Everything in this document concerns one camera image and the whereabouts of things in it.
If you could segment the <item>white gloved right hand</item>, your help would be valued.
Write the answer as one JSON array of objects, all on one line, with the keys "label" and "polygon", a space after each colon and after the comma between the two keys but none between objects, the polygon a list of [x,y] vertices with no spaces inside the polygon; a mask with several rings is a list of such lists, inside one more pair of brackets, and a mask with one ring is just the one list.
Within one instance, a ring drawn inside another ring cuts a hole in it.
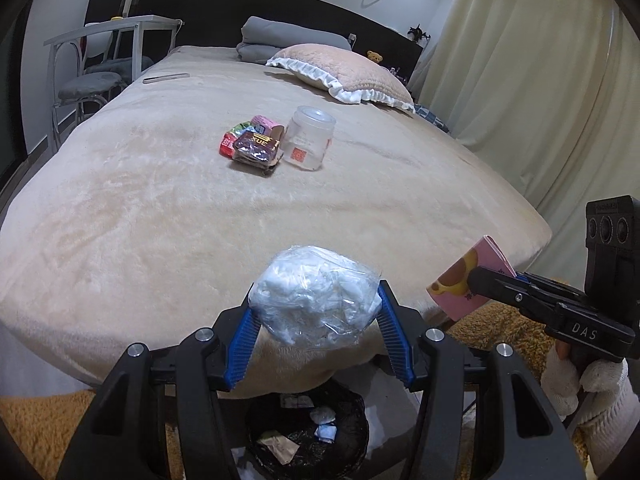
[{"label": "white gloved right hand", "polygon": [[559,418],[575,417],[597,477],[627,478],[639,458],[639,397],[628,363],[597,360],[578,372],[570,346],[558,341],[548,352],[541,388]]}]

